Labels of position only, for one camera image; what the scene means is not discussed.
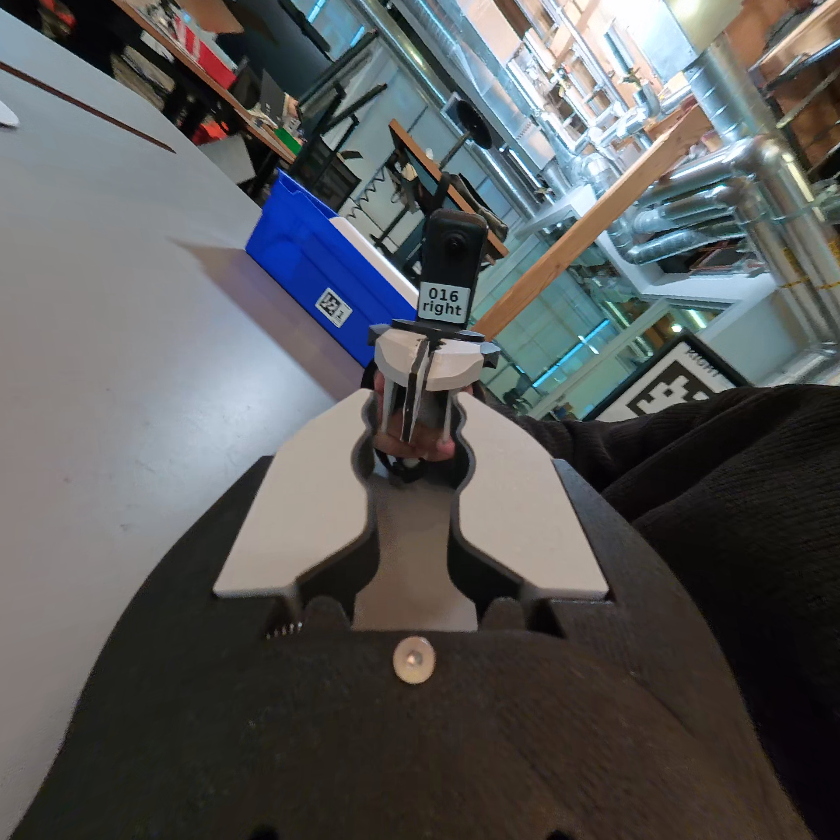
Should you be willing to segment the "wooden top desk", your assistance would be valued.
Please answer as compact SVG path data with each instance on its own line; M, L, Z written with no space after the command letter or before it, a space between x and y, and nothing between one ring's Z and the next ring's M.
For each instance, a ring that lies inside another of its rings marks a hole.
M394 153L389 160L394 165L386 169L396 173L399 183L416 184L416 187L408 191L409 209L416 207L425 215L440 207L478 213L479 202L467 198L466 194L459 191L453 181L454 176L428 157L398 120L392 119L388 130L394 145Z

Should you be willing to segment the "silver pipe bundle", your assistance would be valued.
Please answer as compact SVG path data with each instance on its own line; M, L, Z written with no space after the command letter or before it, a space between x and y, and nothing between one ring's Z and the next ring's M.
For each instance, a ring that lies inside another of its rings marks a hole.
M769 185L780 152L777 136L761 134L678 166L606 230L612 245L635 266L738 237L763 255L771 236L781 242Z

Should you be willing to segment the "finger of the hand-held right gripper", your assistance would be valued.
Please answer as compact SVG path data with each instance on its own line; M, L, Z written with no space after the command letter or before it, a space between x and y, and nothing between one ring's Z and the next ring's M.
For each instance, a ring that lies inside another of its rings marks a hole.
M443 339L432 352L425 374L425 423L437 441L452 436L455 395L476 382L485 366L487 342Z
M374 361L384 379L380 430L386 431L396 409L397 390L402 388L400 439L409 443L428 373L428 338L416 332L386 330L375 342Z

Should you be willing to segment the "black round lamp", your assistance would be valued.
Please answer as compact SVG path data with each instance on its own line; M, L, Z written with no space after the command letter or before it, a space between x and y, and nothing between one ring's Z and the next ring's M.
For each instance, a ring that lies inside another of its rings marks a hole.
M490 129L471 102L464 99L457 100L453 121L460 128L460 135L452 154L455 154L468 142L477 145L484 151L492 148L493 138Z

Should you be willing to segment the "large silver ventilation duct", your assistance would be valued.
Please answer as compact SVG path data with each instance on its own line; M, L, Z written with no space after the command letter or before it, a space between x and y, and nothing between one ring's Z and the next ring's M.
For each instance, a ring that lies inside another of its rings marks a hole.
M684 75L724 143L728 168L749 179L774 228L805 276L807 297L838 345L838 234L749 73L721 28Z

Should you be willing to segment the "silver insulated duct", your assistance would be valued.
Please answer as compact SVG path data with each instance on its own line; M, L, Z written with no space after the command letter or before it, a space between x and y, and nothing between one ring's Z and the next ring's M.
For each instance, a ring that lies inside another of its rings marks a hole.
M533 58L496 2L395 2L411 30L500 138L526 182L554 200L571 189L571 153L547 118L546 97L517 58Z

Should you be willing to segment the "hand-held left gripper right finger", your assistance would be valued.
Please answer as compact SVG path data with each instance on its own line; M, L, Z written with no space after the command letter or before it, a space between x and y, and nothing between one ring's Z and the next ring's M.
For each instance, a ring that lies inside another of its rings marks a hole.
M450 567L476 605L498 597L600 602L609 586L550 453L474 396L455 394L465 477L451 514Z

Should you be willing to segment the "person's right forearm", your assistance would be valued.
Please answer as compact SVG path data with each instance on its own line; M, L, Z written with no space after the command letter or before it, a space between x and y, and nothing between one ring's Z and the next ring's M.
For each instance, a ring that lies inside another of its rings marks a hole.
M838 480L837 386L735 387L620 422L541 421L491 408L629 521L707 480L775 501L796 482Z

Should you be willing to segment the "wooden workbench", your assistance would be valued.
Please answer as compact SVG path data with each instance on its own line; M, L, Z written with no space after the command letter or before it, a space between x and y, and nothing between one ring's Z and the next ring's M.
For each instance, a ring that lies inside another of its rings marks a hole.
M272 154L282 160L285 165L290 165L294 162L296 155L285 144L280 142L273 132L268 131L265 124L258 125L256 118L243 107L228 89L225 89L212 76L208 75L200 63L195 60L193 54L188 49L184 49L177 39L171 37L130 3L113 1L112 4L138 25L144 33L152 37L157 45L172 55L175 63L183 68L184 72L195 82L199 90L210 91L208 96L211 102L224 102L228 109L236 114L237 120L245 130L270 150Z

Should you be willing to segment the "red storage box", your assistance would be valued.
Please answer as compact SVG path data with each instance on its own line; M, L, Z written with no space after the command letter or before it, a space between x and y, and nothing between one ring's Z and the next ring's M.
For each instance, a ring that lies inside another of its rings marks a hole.
M175 31L175 40L216 84L225 90L234 85L238 64L224 53L209 34L186 27Z

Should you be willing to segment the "large fiducial marker board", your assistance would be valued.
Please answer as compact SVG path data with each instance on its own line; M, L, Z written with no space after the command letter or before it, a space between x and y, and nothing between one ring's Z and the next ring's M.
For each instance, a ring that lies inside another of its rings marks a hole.
M701 403L751 382L691 332L669 341L583 417L621 422L676 405Z

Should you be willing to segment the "person's right hand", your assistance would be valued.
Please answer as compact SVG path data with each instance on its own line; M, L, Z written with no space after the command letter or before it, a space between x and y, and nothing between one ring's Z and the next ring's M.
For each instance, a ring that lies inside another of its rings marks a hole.
M381 428L384 416L384 375L374 373L373 390L377 401L377 421L375 423L374 448L389 459L425 460L429 463L449 460L455 455L455 442L444 440L441 429L433 428L417 420L410 441L401 438L403 428L404 393L396 390L396 397L391 415L385 428Z

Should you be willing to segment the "wooden post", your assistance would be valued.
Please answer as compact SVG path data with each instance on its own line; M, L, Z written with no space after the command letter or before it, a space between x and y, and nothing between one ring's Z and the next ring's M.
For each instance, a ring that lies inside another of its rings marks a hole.
M475 330L495 338L710 130L700 106L685 111L476 322Z

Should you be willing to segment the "blue plastic bin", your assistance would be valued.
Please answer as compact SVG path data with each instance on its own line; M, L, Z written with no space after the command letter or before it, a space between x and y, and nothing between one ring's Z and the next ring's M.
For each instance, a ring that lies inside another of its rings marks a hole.
M406 301L331 225L338 216L280 172L246 245L247 254L363 367L369 328L413 321Z

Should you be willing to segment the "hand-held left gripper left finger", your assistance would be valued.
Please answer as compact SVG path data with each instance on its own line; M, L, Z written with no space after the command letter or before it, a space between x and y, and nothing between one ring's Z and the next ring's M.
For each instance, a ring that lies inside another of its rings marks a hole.
M343 607L380 559L370 477L377 418L360 389L305 425L276 452L214 585L219 598L280 597Z

